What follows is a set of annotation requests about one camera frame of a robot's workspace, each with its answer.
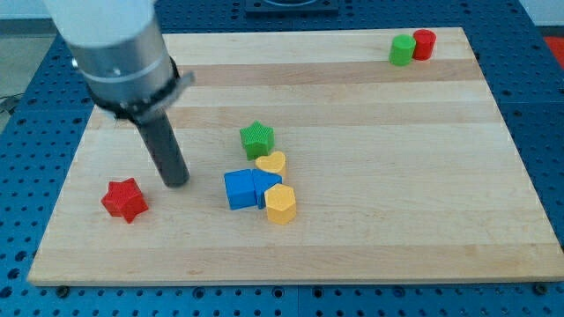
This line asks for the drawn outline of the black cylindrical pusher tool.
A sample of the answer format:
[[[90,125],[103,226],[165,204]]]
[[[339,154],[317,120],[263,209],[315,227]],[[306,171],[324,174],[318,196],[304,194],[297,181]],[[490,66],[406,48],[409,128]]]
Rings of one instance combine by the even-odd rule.
[[[189,180],[189,169],[164,111],[142,121],[134,121],[152,161],[168,188],[178,188]]]

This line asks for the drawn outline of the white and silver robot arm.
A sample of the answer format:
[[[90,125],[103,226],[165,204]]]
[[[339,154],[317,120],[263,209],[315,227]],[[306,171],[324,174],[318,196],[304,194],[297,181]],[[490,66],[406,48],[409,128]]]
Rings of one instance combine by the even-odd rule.
[[[167,108],[194,82],[167,50],[153,0],[45,0],[94,103],[128,120],[164,184],[189,180]]]

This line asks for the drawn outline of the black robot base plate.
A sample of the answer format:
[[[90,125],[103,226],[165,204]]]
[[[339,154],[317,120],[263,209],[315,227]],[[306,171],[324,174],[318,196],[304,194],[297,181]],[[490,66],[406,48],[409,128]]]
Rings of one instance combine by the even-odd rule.
[[[244,0],[247,14],[335,13],[338,0]]]

